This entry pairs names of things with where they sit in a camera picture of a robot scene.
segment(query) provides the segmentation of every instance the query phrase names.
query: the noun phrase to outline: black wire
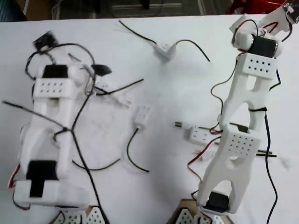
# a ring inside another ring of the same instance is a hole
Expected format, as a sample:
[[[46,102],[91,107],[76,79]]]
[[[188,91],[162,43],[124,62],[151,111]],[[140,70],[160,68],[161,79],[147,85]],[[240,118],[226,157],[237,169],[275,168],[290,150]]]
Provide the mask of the black wire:
[[[30,209],[30,205],[29,205],[28,207],[22,207],[22,206],[18,205],[17,202],[15,202],[15,200],[14,200],[14,192],[13,192],[13,196],[12,196],[12,201],[13,201],[14,205],[15,205],[17,208],[19,208],[19,209],[22,209],[22,210],[24,210],[24,211],[27,211],[27,210]]]
[[[90,171],[100,171],[100,170],[104,170],[104,169],[107,169],[111,166],[113,166],[114,164],[116,164],[119,160],[121,159],[117,159],[115,160],[114,162],[110,163],[109,165],[105,166],[105,167],[102,167],[102,168],[98,168],[98,169],[89,169]],[[83,166],[80,166],[79,164],[77,164],[74,160],[72,160],[72,163],[74,163],[77,167],[79,168],[82,168],[82,169],[85,169]]]
[[[128,145],[127,145],[127,155],[128,155],[128,159],[130,160],[130,162],[135,166],[137,167],[138,169],[144,171],[144,172],[147,172],[149,173],[150,171],[147,170],[147,169],[143,169],[142,167],[138,166],[136,163],[133,162],[133,160],[131,159],[130,155],[129,155],[129,147],[130,147],[130,144],[131,144],[131,141],[132,139],[134,138],[134,136],[136,135],[136,133],[138,132],[139,128],[136,128],[136,130],[134,131],[132,137],[130,138],[129,142],[128,142]]]
[[[123,25],[125,28],[127,28],[129,31],[131,31],[133,34],[135,34],[135,35],[141,37],[142,39],[145,39],[145,40],[150,41],[150,42],[152,42],[152,43],[154,43],[154,44],[157,44],[156,41],[154,41],[154,40],[152,40],[152,39],[150,39],[150,38],[147,38],[147,37],[145,37],[145,36],[142,36],[142,35],[139,34],[139,33],[136,33],[134,30],[132,30],[132,29],[130,29],[129,27],[127,27],[122,21],[118,20],[118,22],[120,22],[121,25]]]
[[[197,44],[197,43],[195,43],[194,41],[192,41],[192,40],[187,40],[187,39],[183,39],[183,40],[179,40],[179,41],[177,41],[175,44],[177,45],[178,43],[180,43],[180,42],[183,42],[183,41],[186,41],[186,42],[190,42],[190,43],[193,43],[201,52],[202,52],[202,54],[205,56],[205,58],[208,60],[208,62],[211,62],[210,61],[210,59],[207,57],[207,55],[205,54],[205,52],[201,49],[201,47]]]
[[[288,12],[286,12],[286,14],[285,14],[285,19],[287,20],[287,22],[289,24],[289,33],[288,33],[288,35],[281,42],[286,41],[286,39],[288,39],[292,35],[292,32],[293,32],[293,25],[290,22],[290,20],[289,20],[289,18],[288,18],[287,15],[288,15]]]
[[[62,211],[60,211],[59,214],[61,214],[62,217],[64,218],[63,221],[62,221],[62,223],[61,223],[61,224],[64,224],[64,222],[65,222],[65,215],[64,215],[64,213],[63,213]]]
[[[132,85],[135,85],[135,84],[137,84],[137,83],[139,83],[139,82],[142,82],[143,80],[144,80],[144,79],[142,78],[142,79],[140,79],[140,80],[138,80],[138,81],[136,81],[136,82],[133,82],[133,83],[131,83],[131,84],[129,84],[129,85],[123,86],[123,87],[121,87],[121,88],[119,88],[119,89],[117,89],[117,90],[113,90],[113,91],[111,91],[111,92],[107,92],[107,91],[105,91],[105,90],[103,90],[103,89],[101,89],[101,88],[95,87],[95,89],[104,92],[104,93],[96,93],[96,96],[111,95],[111,94],[113,94],[113,93],[115,93],[115,92],[124,90],[124,89],[126,89],[126,88],[128,88],[128,87],[130,87],[130,86],[132,86]]]
[[[269,91],[271,89],[273,89],[274,87],[276,87],[276,86],[278,86],[278,85],[281,84],[281,80],[280,80],[280,77],[279,77],[278,69],[276,69],[276,76],[277,76],[278,83],[276,83],[275,85],[271,86],[270,89],[269,89]]]
[[[55,58],[49,52],[46,52],[44,54],[47,55],[50,58],[52,64],[56,64]]]
[[[221,112],[220,112],[220,115],[222,114],[222,110],[223,110],[223,100],[222,100],[220,97],[218,97],[218,96],[216,96],[215,94],[213,94],[213,89],[214,89],[216,86],[219,86],[219,85],[222,85],[222,84],[227,83],[227,82],[233,77],[234,72],[235,72],[235,69],[236,69],[236,67],[237,67],[237,63],[238,63],[238,61],[236,60],[236,61],[235,61],[235,67],[234,67],[234,70],[233,70],[232,74],[230,75],[230,77],[228,77],[228,79],[225,80],[224,82],[217,83],[217,84],[214,85],[214,86],[211,88],[211,90],[210,90],[211,95],[212,95],[213,97],[219,99],[220,102],[221,102]]]
[[[237,27],[237,28],[235,29],[234,34],[233,34],[232,44],[234,44],[234,42],[235,42],[235,35],[236,35],[237,31],[239,30],[239,28],[240,28],[242,25],[244,25],[244,23],[249,22],[249,21],[250,21],[250,22],[253,22],[254,25],[256,26],[256,36],[258,36],[258,27],[257,27],[256,22],[255,22],[254,20],[252,20],[252,19],[245,20],[245,21],[243,21],[243,22],[241,23],[241,25],[240,25],[239,27]]]
[[[77,57],[75,57],[74,55],[72,55],[71,53],[68,53],[68,56],[71,58],[71,59],[74,59],[75,61],[77,62],[81,62],[81,60]]]
[[[62,127],[62,128],[65,128],[63,125],[59,124],[57,121],[55,121],[55,120],[53,120],[53,119],[51,119],[51,118],[48,118],[48,117],[46,117],[46,116],[44,116],[44,115],[42,115],[42,114],[40,114],[40,113],[34,112],[34,111],[32,111],[32,110],[30,110],[30,109],[28,109],[28,108],[26,108],[26,107],[23,107],[23,106],[20,106],[20,105],[17,105],[17,104],[10,103],[10,102],[8,102],[8,101],[6,101],[6,100],[3,100],[2,103],[3,103],[3,104],[6,104],[6,105],[9,105],[9,106],[12,106],[12,107],[15,107],[15,108],[18,108],[18,109],[21,109],[21,110],[24,110],[24,111],[26,111],[26,112],[32,113],[32,114],[34,114],[34,115],[36,115],[36,116],[39,116],[39,117],[44,118],[44,119],[46,119],[46,120],[48,120],[48,121],[50,121],[50,122],[53,122],[53,123],[57,124],[58,126],[60,126],[60,127]]]
[[[32,54],[29,56],[28,60],[27,60],[27,63],[26,63],[26,66],[25,66],[25,73],[30,77],[30,79],[32,79],[32,80],[36,80],[36,77],[32,76],[32,75],[30,74],[29,70],[28,70],[28,67],[29,67],[29,65],[30,65],[30,62],[31,62],[32,58],[33,58],[35,55],[37,55],[37,54],[41,54],[41,55],[45,54],[45,55],[48,55],[48,56],[49,56],[49,52],[50,52],[51,50],[53,50],[53,49],[55,49],[55,48],[59,48],[59,47],[64,47],[64,46],[77,46],[77,47],[80,47],[80,48],[83,49],[86,53],[88,53],[88,55],[90,56],[90,58],[91,58],[91,60],[92,60],[92,63],[95,64],[95,60],[94,60],[93,55],[92,55],[91,52],[90,52],[87,48],[85,48],[84,46],[82,46],[82,45],[80,45],[80,44],[78,44],[78,43],[61,43],[61,44],[58,44],[58,45],[56,45],[56,46],[54,46],[54,47],[52,47],[52,48],[49,48],[49,49],[46,49],[46,50],[42,50],[42,51],[36,51],[36,52],[32,53]]]
[[[274,182],[272,180],[272,177],[270,175],[269,166],[268,166],[268,156],[269,156],[269,150],[270,150],[270,145],[271,145],[271,137],[270,137],[270,130],[269,130],[269,123],[268,123],[268,118],[267,118],[267,112],[265,112],[265,124],[266,124],[267,138],[268,138],[268,146],[267,146],[266,156],[265,156],[266,170],[267,170],[267,174],[268,174],[269,180],[271,182],[271,185],[272,185],[274,193],[275,193],[275,201],[274,201],[274,203],[272,205],[272,208],[271,208],[270,213],[269,213],[268,218],[267,218],[267,224],[269,224],[270,217],[272,215],[272,212],[273,212],[273,210],[275,208],[275,205],[277,203],[277,200],[278,200],[278,194],[277,194]]]

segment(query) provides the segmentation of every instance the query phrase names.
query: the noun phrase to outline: red wire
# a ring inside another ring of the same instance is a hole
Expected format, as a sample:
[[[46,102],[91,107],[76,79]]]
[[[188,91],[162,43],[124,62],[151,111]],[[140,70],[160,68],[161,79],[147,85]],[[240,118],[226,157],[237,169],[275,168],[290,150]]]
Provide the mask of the red wire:
[[[219,125],[219,122],[214,127],[210,128],[209,131],[210,131],[211,134],[221,134],[223,132],[223,130],[220,130],[220,131],[214,130],[218,125]]]
[[[192,172],[192,173],[194,173],[196,176],[198,176],[199,178],[200,178],[200,176],[193,170],[193,169],[191,169],[190,168],[190,165],[192,164],[192,163],[194,163],[199,157],[201,157],[202,155],[203,155],[203,153],[205,153],[206,152],[206,150],[210,147],[210,145],[215,141],[215,140],[217,140],[217,139],[219,139],[219,138],[221,138],[221,136],[219,136],[219,137],[217,137],[217,138],[214,138],[213,140],[211,140],[207,145],[206,145],[206,147],[197,155],[197,156],[195,156],[192,160],[190,160],[188,163],[187,163],[187,167],[188,167],[188,169]]]
[[[275,22],[271,22],[271,23],[269,23],[269,24],[263,26],[263,28],[267,28],[267,27],[272,26],[272,25],[274,25],[274,26],[273,26],[272,29],[269,31],[269,33],[271,33],[271,32],[278,26],[278,22],[277,22],[277,21],[275,21]]]
[[[18,166],[15,168],[14,172],[11,174],[11,177],[10,177],[9,182],[8,182],[8,189],[11,189],[11,188],[15,187],[15,185],[14,185],[14,183],[15,183],[14,177],[19,172],[19,170],[20,170],[20,164],[18,164]]]

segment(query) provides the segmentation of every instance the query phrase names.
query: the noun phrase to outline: floor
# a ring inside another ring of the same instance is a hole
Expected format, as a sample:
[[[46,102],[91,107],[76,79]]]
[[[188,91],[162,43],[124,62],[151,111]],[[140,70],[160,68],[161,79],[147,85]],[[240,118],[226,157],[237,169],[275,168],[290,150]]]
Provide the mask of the floor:
[[[150,0],[149,10],[139,0],[98,0],[101,9],[95,13],[91,0],[29,0],[27,19],[122,18],[152,16],[188,16],[225,14],[232,0]],[[23,8],[25,0],[17,0]]]

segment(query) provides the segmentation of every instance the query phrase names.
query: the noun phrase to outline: cable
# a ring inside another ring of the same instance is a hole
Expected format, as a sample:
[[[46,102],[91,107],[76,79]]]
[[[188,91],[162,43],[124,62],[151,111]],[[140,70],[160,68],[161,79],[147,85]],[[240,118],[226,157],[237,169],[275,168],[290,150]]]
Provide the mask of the cable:
[[[272,26],[272,25],[274,25],[274,26],[273,26],[273,27],[270,29],[270,31],[269,31],[269,33],[271,33],[271,32],[278,26],[278,22],[277,22],[277,21],[275,21],[275,22],[271,22],[271,23],[269,23],[269,24],[263,26],[263,28],[267,28],[267,27],[270,27],[270,26]]]
[[[154,40],[152,40],[152,39],[150,39],[150,38],[147,38],[147,37],[145,37],[145,36],[142,36],[142,35],[139,34],[139,33],[136,33],[134,30],[132,30],[132,29],[130,29],[129,27],[127,27],[122,21],[118,20],[118,22],[120,22],[121,25],[123,25],[125,28],[127,28],[129,31],[131,31],[133,34],[135,34],[135,35],[141,37],[142,39],[145,39],[145,40],[150,41],[150,42],[152,42],[152,43],[154,43],[154,44],[157,44],[156,41],[154,41]]]
[[[220,115],[222,114],[222,110],[223,110],[223,100],[222,100],[220,97],[218,97],[218,96],[216,96],[215,94],[213,94],[213,90],[214,90],[214,88],[215,88],[216,86],[219,86],[219,85],[222,85],[222,84],[227,83],[227,82],[233,77],[234,72],[235,72],[235,69],[236,69],[236,67],[237,67],[237,63],[238,63],[238,61],[236,60],[236,61],[235,61],[235,67],[234,67],[234,70],[233,70],[232,74],[230,75],[230,77],[228,77],[227,80],[225,80],[225,81],[223,81],[223,82],[221,82],[221,83],[217,83],[217,84],[214,85],[214,86],[211,88],[211,90],[210,90],[211,95],[212,95],[213,97],[219,99],[220,102],[221,102],[221,112],[220,112]]]
[[[29,205],[28,207],[22,207],[22,206],[18,205],[18,204],[14,201],[14,192],[13,192],[13,196],[12,196],[12,201],[13,201],[14,205],[15,205],[17,208],[19,208],[19,209],[22,209],[22,210],[24,210],[24,211],[28,211],[28,210],[30,209],[30,205]]]
[[[59,216],[59,214],[61,214],[62,218],[63,218],[63,221],[62,221],[61,224],[64,224],[65,223],[65,215],[64,215],[64,213],[62,211],[59,211],[58,216]]]
[[[235,35],[236,35],[238,29],[239,29],[241,26],[243,26],[244,23],[249,22],[249,21],[250,21],[250,22],[253,22],[253,23],[255,24],[255,26],[256,26],[256,36],[258,36],[258,27],[257,27],[256,22],[255,22],[254,20],[252,20],[252,19],[245,20],[245,21],[243,21],[243,22],[242,22],[242,23],[235,29],[235,31],[234,31],[234,35],[233,35],[233,39],[232,39],[232,44],[235,43]]]
[[[32,111],[32,110],[30,110],[30,109],[28,109],[28,108],[26,108],[26,107],[23,107],[23,106],[21,106],[21,105],[17,105],[17,104],[10,103],[10,102],[8,102],[8,101],[6,101],[6,100],[3,100],[2,103],[3,103],[3,104],[6,104],[6,105],[8,105],[8,106],[12,106],[12,107],[15,107],[15,108],[24,110],[24,111],[26,111],[26,112],[32,113],[32,114],[34,114],[34,115],[36,115],[36,116],[39,116],[39,117],[41,117],[41,118],[44,118],[44,119],[46,119],[46,120],[48,120],[48,121],[50,121],[50,122],[53,122],[53,123],[57,124],[58,126],[60,126],[60,127],[62,127],[62,128],[64,128],[64,126],[61,125],[61,124],[59,124],[57,121],[55,121],[55,120],[53,120],[53,119],[51,119],[51,118],[48,118],[48,117],[46,117],[46,116],[44,116],[44,115],[42,115],[42,114],[40,114],[40,113],[34,112],[34,111]]]
[[[198,190],[191,192],[191,197],[194,199],[194,201],[196,201],[196,198],[194,197],[194,194],[196,194],[198,192]]]
[[[15,187],[15,180],[14,180],[14,177],[16,176],[16,174],[19,172],[19,170],[20,170],[20,164],[18,164],[17,166],[16,166],[16,168],[14,169],[14,171],[13,171],[13,173],[11,174],[11,176],[10,176],[10,178],[9,178],[9,181],[8,181],[8,185],[7,185],[7,188],[8,189],[12,189],[12,188],[14,188]]]
[[[274,210],[275,205],[276,205],[277,200],[278,200],[278,194],[277,194],[277,191],[276,191],[274,182],[273,182],[273,180],[272,180],[272,177],[271,177],[271,175],[270,175],[269,165],[268,165],[268,156],[269,156],[269,150],[270,150],[270,145],[271,145],[271,137],[270,137],[270,130],[269,130],[269,123],[268,123],[268,118],[267,118],[267,112],[265,112],[265,124],[266,124],[267,139],[268,139],[268,146],[267,146],[266,157],[265,157],[266,170],[267,170],[267,174],[268,174],[269,180],[270,180],[270,182],[271,182],[271,185],[272,185],[273,190],[274,190],[274,193],[275,193],[275,201],[274,201],[274,203],[273,203],[273,205],[272,205],[272,208],[271,208],[270,213],[269,213],[268,218],[267,218],[267,224],[269,224],[271,215],[272,215],[272,213],[273,213],[273,210]]]
[[[278,83],[276,83],[275,85],[271,86],[269,91],[271,91],[274,87],[278,86],[281,84],[281,80],[280,80],[280,77],[279,77],[279,73],[278,73],[278,69],[276,69],[276,76],[277,76],[277,80],[278,80]]]
[[[98,168],[98,169],[89,169],[90,171],[100,171],[100,170],[104,170],[104,169],[107,169],[111,166],[113,166],[114,164],[116,164],[119,160],[121,159],[117,159],[115,160],[114,162],[110,163],[109,165],[105,166],[105,167],[102,167],[102,168]],[[82,169],[85,169],[83,166],[80,166],[79,164],[77,164],[74,160],[72,160],[72,163],[74,163],[77,167],[79,168],[82,168]]]
[[[136,82],[133,82],[133,83],[131,83],[131,84],[129,84],[129,85],[123,86],[123,87],[121,87],[121,88],[119,88],[119,89],[117,89],[117,90],[113,90],[113,91],[111,91],[111,92],[107,92],[107,91],[105,91],[105,90],[103,90],[103,89],[101,89],[101,88],[99,88],[99,87],[95,87],[95,89],[104,92],[104,93],[96,93],[96,96],[111,95],[111,94],[113,94],[113,93],[115,93],[115,92],[124,90],[124,89],[126,89],[126,88],[128,88],[128,87],[130,87],[130,86],[132,86],[132,85],[135,85],[135,84],[137,84],[137,83],[139,83],[139,82],[142,82],[143,80],[144,80],[144,79],[142,78],[142,79],[140,79],[140,80],[138,80],[138,81],[136,81]]]
[[[200,179],[201,179],[201,177],[200,177],[200,176],[199,176],[193,169],[190,168],[190,165],[191,165],[192,163],[194,163],[199,157],[201,157],[201,156],[203,155],[203,153],[205,153],[206,150],[210,147],[210,145],[211,145],[215,140],[217,140],[217,139],[219,139],[219,138],[221,138],[221,136],[212,139],[212,140],[206,145],[206,147],[205,147],[205,148],[204,148],[204,149],[203,149],[197,156],[195,156],[192,160],[190,160],[190,161],[187,163],[187,168],[188,168],[192,173],[194,173],[198,178],[200,178]]]
[[[81,60],[77,57],[75,57],[74,55],[72,55],[71,53],[67,54],[71,59],[74,59],[76,62],[81,62]]]
[[[136,133],[138,132],[139,128],[136,128],[136,130],[134,131],[132,137],[130,138],[129,142],[128,142],[128,145],[127,145],[127,155],[128,155],[128,159],[130,160],[130,162],[135,166],[137,167],[138,169],[144,171],[144,172],[147,172],[149,173],[150,171],[147,170],[147,169],[143,169],[142,167],[138,166],[136,163],[133,162],[133,160],[131,159],[130,155],[129,155],[129,147],[130,147],[130,144],[131,144],[131,141],[132,139],[134,138],[134,136],[136,135]]]
[[[208,62],[211,62],[210,61],[210,59],[207,57],[207,55],[205,54],[205,52],[201,49],[201,47],[197,44],[197,43],[195,43],[194,41],[192,41],[192,40],[187,40],[187,39],[183,39],[183,40],[179,40],[179,41],[177,41],[175,44],[177,45],[178,43],[180,43],[180,42],[183,42],[183,41],[186,41],[186,42],[190,42],[190,43],[193,43],[201,52],[202,52],[202,54],[205,56],[205,58],[207,59],[207,61]]]
[[[282,39],[282,41],[281,42],[284,42],[284,41],[286,41],[286,39],[288,39],[291,35],[292,35],[292,32],[293,32],[293,25],[292,25],[292,23],[290,22],[290,20],[289,20],[289,18],[288,18],[288,12],[289,11],[287,11],[286,13],[285,13],[285,19],[286,19],[286,21],[288,22],[288,24],[289,24],[289,33],[288,33],[288,35],[284,38],[284,39]]]
[[[92,55],[91,52],[90,52],[87,48],[85,48],[84,46],[82,46],[82,45],[80,45],[80,44],[78,44],[78,43],[61,43],[61,44],[58,44],[58,45],[56,45],[56,46],[54,46],[54,47],[52,47],[52,48],[49,48],[49,49],[46,49],[46,50],[42,50],[42,51],[36,51],[36,52],[32,53],[32,54],[29,56],[28,60],[27,60],[26,67],[25,67],[25,73],[26,73],[32,80],[36,80],[36,77],[32,76],[32,75],[29,73],[29,70],[28,70],[28,67],[29,67],[29,65],[30,65],[30,62],[31,62],[32,58],[33,58],[35,55],[37,55],[37,54],[40,54],[40,55],[45,54],[45,55],[48,55],[48,56],[49,56],[49,52],[52,51],[53,49],[55,49],[55,48],[60,48],[60,47],[65,47],[65,46],[77,46],[77,47],[80,47],[82,50],[84,50],[84,51],[90,56],[90,58],[91,58],[91,60],[92,60],[92,64],[95,64],[95,60],[94,60],[93,55]]]

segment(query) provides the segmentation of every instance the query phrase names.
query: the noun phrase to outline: small white part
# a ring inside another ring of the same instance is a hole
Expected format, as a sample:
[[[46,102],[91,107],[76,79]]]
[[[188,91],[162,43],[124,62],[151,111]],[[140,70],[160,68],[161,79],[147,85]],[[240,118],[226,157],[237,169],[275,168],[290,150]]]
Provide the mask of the small white part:
[[[134,125],[136,128],[139,128],[139,131],[145,128],[151,111],[152,108],[149,105],[142,105],[137,107],[137,114],[134,119]]]
[[[54,224],[86,224],[86,213],[84,211],[61,210]]]
[[[155,53],[161,58],[162,60],[170,61],[174,58],[176,54],[176,43],[173,45],[169,44],[155,44],[154,45]]]
[[[89,204],[89,194],[61,181],[45,181],[42,197],[30,197],[31,180],[17,181],[14,200],[18,204],[36,204],[44,206],[75,206],[85,210]]]
[[[97,77],[96,86],[107,91],[107,92],[111,92],[111,91],[114,91],[117,89],[117,87],[114,85],[113,81],[108,76],[104,76],[101,79],[100,79],[100,77]],[[112,97],[119,104],[129,107],[131,104],[131,101],[127,98],[125,92],[126,92],[126,90],[122,90],[120,92],[115,92],[111,95],[102,96],[102,97],[107,100],[110,97]]]
[[[199,126],[192,126],[189,141],[194,144],[206,146],[215,136],[211,135],[208,129],[200,128]]]
[[[182,209],[175,224],[192,224],[193,217],[188,209]]]
[[[251,167],[258,147],[260,134],[254,130],[240,132],[235,125],[225,125],[216,155],[206,169],[199,185],[197,202],[202,211],[213,189],[223,180],[231,181],[229,213],[236,213],[251,177]]]
[[[86,218],[86,224],[105,224],[104,218],[99,208],[93,207]]]

